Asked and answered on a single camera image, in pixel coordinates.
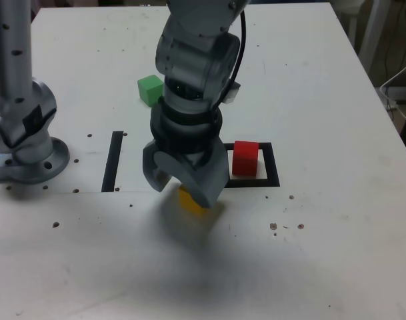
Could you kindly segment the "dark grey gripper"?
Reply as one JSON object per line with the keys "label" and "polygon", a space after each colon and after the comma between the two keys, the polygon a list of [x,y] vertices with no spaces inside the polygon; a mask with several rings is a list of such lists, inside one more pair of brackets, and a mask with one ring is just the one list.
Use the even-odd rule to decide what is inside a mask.
{"label": "dark grey gripper", "polygon": [[[220,119],[209,124],[209,128],[201,133],[188,133],[177,131],[160,121],[151,121],[150,129],[155,141],[143,149],[143,174],[150,186],[162,192],[174,177],[185,186],[198,205],[204,208],[214,206],[229,181],[227,151],[219,138],[221,126]],[[166,152],[197,154],[169,155]]]}

